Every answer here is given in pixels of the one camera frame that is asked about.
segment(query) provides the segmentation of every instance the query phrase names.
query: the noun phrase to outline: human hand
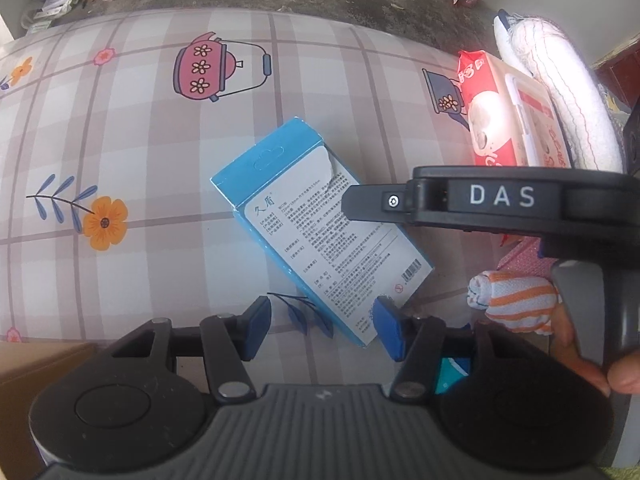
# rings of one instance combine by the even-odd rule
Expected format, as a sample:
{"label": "human hand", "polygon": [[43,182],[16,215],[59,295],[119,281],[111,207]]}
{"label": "human hand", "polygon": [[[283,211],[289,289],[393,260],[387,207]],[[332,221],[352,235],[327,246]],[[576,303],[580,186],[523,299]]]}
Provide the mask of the human hand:
{"label": "human hand", "polygon": [[554,338],[550,354],[557,361],[585,378],[606,396],[612,390],[621,394],[640,394],[640,349],[613,363],[605,376],[598,366],[580,357],[574,324],[563,304],[554,309],[551,327]]}

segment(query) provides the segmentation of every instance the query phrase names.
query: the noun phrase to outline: cardboard box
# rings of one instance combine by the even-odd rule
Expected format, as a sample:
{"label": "cardboard box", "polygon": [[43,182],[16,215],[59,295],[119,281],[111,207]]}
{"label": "cardboard box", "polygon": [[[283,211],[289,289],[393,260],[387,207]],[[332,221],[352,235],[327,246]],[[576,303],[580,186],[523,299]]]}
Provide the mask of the cardboard box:
{"label": "cardboard box", "polygon": [[0,342],[0,477],[31,480],[44,469],[29,431],[31,403],[93,354],[89,343]]}
{"label": "cardboard box", "polygon": [[458,79],[478,166],[570,168],[546,89],[482,50],[460,52]]}
{"label": "cardboard box", "polygon": [[358,181],[300,119],[211,181],[298,288],[359,345],[376,336],[376,297],[402,306],[433,269],[398,226],[344,216],[342,194]]}

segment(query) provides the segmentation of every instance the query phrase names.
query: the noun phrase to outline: orange striped cloth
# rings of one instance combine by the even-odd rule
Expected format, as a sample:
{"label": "orange striped cloth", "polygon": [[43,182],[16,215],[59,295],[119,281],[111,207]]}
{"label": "orange striped cloth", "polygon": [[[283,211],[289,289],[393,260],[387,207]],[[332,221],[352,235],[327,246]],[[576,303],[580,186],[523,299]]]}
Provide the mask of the orange striped cloth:
{"label": "orange striped cloth", "polygon": [[558,292],[545,278],[486,270],[469,282],[466,302],[512,332],[549,335]]}

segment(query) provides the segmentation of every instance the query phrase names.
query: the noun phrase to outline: plaid tablecloth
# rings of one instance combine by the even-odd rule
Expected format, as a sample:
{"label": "plaid tablecloth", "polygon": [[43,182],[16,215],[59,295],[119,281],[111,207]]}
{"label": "plaid tablecloth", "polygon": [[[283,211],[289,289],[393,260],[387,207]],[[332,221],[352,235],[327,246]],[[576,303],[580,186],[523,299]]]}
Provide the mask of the plaid tablecloth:
{"label": "plaid tablecloth", "polygon": [[[176,69],[203,35],[232,57],[205,49]],[[261,82],[262,51],[271,75]],[[202,76],[220,63],[226,81]],[[383,32],[234,9],[103,16],[1,47],[2,336],[105,341],[152,317],[195,325],[269,291],[295,293],[209,178],[294,116],[365,183],[402,182],[419,165],[471,164],[456,66]],[[192,70],[188,88],[176,70]],[[410,309],[464,324],[468,280],[494,268],[497,237],[410,235],[435,265]],[[394,373],[377,341],[360,349],[317,327],[305,337],[277,300],[248,368],[258,385],[385,383]]]}

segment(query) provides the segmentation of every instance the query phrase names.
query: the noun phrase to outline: blue box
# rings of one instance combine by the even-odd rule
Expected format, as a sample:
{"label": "blue box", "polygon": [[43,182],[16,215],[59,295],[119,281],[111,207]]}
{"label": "blue box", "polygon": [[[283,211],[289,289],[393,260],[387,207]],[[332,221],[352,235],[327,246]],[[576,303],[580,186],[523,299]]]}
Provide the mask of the blue box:
{"label": "blue box", "polygon": [[358,182],[298,118],[211,181],[297,287],[361,346],[376,336],[375,298],[402,306],[433,269],[396,225],[344,216],[342,194]]}

